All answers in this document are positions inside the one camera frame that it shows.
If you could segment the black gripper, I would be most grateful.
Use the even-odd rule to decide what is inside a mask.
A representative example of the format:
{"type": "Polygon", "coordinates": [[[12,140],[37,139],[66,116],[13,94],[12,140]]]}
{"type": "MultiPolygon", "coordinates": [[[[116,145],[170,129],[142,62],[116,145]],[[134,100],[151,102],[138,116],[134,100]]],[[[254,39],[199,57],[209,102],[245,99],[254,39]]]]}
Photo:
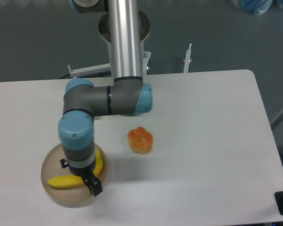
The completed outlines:
{"type": "Polygon", "coordinates": [[[88,187],[93,196],[97,196],[102,192],[101,181],[93,173],[96,166],[95,162],[83,168],[75,168],[73,166],[68,166],[67,160],[63,158],[60,159],[60,164],[63,169],[68,167],[72,174],[82,177],[84,184],[88,187]]]}

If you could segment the silver and grey robot arm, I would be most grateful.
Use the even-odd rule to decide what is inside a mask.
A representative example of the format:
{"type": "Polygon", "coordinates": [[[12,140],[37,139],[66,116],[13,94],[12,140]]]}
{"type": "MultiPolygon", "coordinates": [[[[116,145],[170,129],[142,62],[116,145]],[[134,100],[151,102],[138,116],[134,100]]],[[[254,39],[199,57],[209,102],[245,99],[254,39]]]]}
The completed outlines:
{"type": "Polygon", "coordinates": [[[113,85],[95,87],[84,78],[66,85],[58,136],[65,158],[63,168],[80,177],[94,196],[102,192],[95,176],[94,117],[139,115],[152,109],[151,85],[143,82],[142,20],[134,0],[109,0],[110,68],[113,85]]]}

